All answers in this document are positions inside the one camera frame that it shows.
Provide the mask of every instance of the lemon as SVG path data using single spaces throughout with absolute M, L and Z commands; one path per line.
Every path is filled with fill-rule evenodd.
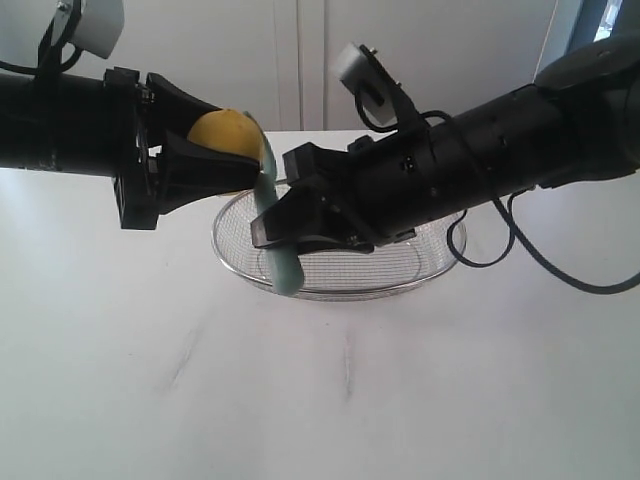
M 211 150 L 262 161 L 264 144 L 260 127 L 236 110 L 203 115 L 191 128 L 187 139 Z

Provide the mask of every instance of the white tabletop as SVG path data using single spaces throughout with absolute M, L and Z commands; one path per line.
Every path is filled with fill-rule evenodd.
M 639 187 L 537 191 L 516 215 L 570 272 L 620 280 Z M 279 298 L 214 257 L 226 201 L 124 232 L 108 179 L 0 172 L 0 478 L 640 478 L 640 289 L 582 294 L 517 247 L 396 298 Z M 467 225 L 469 256 L 503 248 L 492 208 Z

